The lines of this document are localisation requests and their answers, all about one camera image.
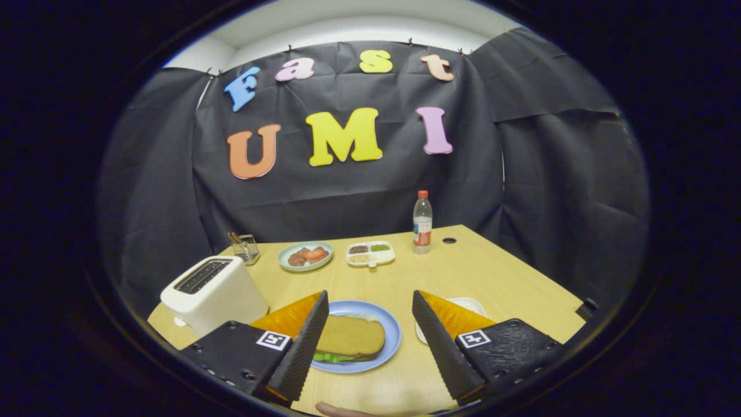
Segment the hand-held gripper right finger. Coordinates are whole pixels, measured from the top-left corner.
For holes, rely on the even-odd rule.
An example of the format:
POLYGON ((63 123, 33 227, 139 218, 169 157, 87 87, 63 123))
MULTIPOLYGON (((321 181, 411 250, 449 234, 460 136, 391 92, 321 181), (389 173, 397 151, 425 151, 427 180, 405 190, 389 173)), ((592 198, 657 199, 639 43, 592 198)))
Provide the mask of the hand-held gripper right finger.
POLYGON ((518 386, 551 367, 563 345, 521 319, 495 322, 428 291, 412 312, 458 405, 518 386))

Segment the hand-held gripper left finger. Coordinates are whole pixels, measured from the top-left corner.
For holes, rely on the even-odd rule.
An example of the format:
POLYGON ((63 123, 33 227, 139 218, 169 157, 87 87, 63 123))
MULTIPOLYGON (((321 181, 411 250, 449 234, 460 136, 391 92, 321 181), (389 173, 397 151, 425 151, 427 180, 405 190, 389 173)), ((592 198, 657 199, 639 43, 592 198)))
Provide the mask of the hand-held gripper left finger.
POLYGON ((328 293, 318 291, 251 324, 228 320, 181 353, 224 385, 290 406, 300 399, 328 315, 328 293))

